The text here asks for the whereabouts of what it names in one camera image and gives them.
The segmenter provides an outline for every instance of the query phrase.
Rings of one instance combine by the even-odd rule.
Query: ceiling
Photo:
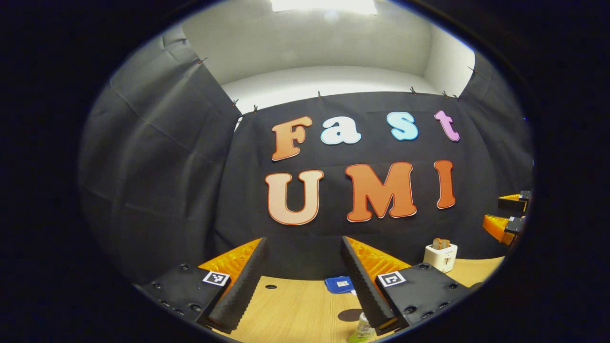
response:
[[[377,15],[322,9],[274,13],[270,0],[228,0],[186,19],[182,28],[221,85],[322,65],[423,76],[430,23],[390,1],[375,6]]]

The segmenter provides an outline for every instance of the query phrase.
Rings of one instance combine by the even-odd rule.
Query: wooden table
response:
[[[470,287],[484,281],[502,260],[456,259],[453,270],[447,275]],[[277,288],[265,287],[270,284]],[[331,294],[324,281],[263,276],[237,329],[230,335],[217,332],[244,343],[346,343],[358,321],[345,322],[337,316],[349,309],[361,309],[356,296]]]

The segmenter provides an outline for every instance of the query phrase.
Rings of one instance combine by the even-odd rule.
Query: white wall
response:
[[[432,26],[432,45],[430,58],[424,78],[436,89],[451,96],[459,96],[472,75],[475,66],[475,53],[459,39],[443,29]]]
[[[440,94],[420,76],[369,67],[306,67],[258,74],[222,86],[242,113],[302,99],[359,92]]]

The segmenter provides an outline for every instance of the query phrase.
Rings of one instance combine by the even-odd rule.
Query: pink letter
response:
[[[457,142],[459,140],[459,134],[453,131],[453,128],[451,127],[451,123],[453,122],[451,117],[446,116],[445,112],[440,110],[439,113],[434,115],[434,118],[440,121],[440,125],[443,127],[445,134],[447,135],[447,137],[449,137],[450,140],[454,142]]]

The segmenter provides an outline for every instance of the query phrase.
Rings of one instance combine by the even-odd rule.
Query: black fabric backdrop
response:
[[[212,258],[257,237],[269,238],[270,257],[265,274],[280,278],[317,280],[345,275],[339,256],[340,236],[349,235],[408,263],[423,259],[433,238],[449,239],[459,258],[502,256],[499,244],[483,228],[484,214],[499,214],[497,198],[532,187],[532,152],[523,114],[493,66],[476,55],[475,69],[461,101],[445,96],[400,92],[352,93],[323,96],[258,110],[243,116],[231,143],[223,172],[217,216],[206,242]],[[451,141],[434,115],[443,110],[460,134]],[[409,112],[419,130],[415,140],[399,141],[386,122],[389,112]],[[303,116],[313,124],[295,157],[274,162],[274,125]],[[322,123],[346,116],[356,122],[362,138],[355,144],[327,145],[320,140]],[[456,204],[438,209],[439,176],[434,163],[448,159]],[[411,217],[373,218],[351,223],[353,190],[345,168],[368,164],[381,181],[394,162],[413,165],[411,187],[417,213]],[[271,173],[290,173],[287,206],[303,208],[303,182],[298,174],[321,170],[320,207],[315,219],[283,225],[267,209]]]
[[[204,261],[240,112],[199,61],[180,26],[152,39],[110,78],[84,128],[83,212],[132,282]]]

